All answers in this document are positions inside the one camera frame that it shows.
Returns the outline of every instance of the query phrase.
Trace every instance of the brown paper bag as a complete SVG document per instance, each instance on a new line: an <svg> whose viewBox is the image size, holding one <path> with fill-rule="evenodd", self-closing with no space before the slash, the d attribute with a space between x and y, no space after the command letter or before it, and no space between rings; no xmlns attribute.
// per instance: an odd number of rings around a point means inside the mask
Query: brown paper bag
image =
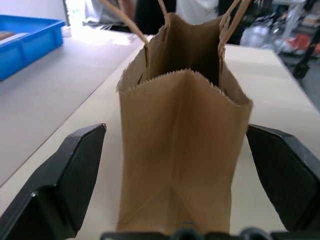
<svg viewBox="0 0 320 240"><path fill-rule="evenodd" d="M229 232L231 184L252 102L224 61L225 44L247 9L190 25L176 14L145 42L118 84L123 177L117 230L171 234Z"/></svg>

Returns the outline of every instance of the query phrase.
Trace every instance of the white shirt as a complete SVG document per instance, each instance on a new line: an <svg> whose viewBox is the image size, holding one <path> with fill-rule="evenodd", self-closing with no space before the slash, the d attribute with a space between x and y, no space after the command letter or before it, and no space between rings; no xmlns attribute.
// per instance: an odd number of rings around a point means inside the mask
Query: white shirt
<svg viewBox="0 0 320 240"><path fill-rule="evenodd" d="M219 0L176 0L176 13L193 25L218 17Z"/></svg>

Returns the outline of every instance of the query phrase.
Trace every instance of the paper bag handle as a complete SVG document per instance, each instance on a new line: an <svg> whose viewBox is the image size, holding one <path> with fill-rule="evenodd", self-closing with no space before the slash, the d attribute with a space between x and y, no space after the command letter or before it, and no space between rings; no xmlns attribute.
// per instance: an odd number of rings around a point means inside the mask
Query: paper bag handle
<svg viewBox="0 0 320 240"><path fill-rule="evenodd" d="M236 30L236 27L239 25L252 0L242 0L232 20L232 23L230 24L231 12L235 9L240 1L241 0L234 0L232 5L229 7L220 21L220 43L218 45L218 54L220 58L223 58L225 56L225 46Z"/></svg>
<svg viewBox="0 0 320 240"><path fill-rule="evenodd" d="M137 27L137 25L120 9L118 9L116 6L114 6L112 3L110 3L108 0L100 0L101 3L103 3L105 6L107 6L110 10L112 10L118 17L120 17L129 27L129 29L137 34L137 36L144 42L144 48L145 48L145 60L146 60L146 67L148 68L150 66L150 45L149 41L146 38L146 36L140 31L140 29ZM168 12L166 9L166 6L164 4L163 0L158 0L161 11L164 16L165 26L168 29L170 26L170 19L168 16Z"/></svg>

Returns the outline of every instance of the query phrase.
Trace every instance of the blue plastic tray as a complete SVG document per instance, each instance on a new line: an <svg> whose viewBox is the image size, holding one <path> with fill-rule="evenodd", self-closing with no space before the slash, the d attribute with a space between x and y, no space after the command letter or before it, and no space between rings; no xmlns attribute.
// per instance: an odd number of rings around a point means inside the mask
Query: blue plastic tray
<svg viewBox="0 0 320 240"><path fill-rule="evenodd" d="M0 31L28 33L0 44L0 81L63 44L62 20L0 15Z"/></svg>

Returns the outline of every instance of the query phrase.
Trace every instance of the kraft paper bag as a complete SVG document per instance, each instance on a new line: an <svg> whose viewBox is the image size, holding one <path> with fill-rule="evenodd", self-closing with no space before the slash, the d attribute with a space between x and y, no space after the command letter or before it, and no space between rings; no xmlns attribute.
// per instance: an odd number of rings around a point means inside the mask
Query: kraft paper bag
<svg viewBox="0 0 320 240"><path fill-rule="evenodd" d="M190 25L176 14L150 42L124 14L145 48L118 83L123 176L118 231L172 234L180 228L229 232L231 184L252 102L224 61L225 44L250 0Z"/></svg>

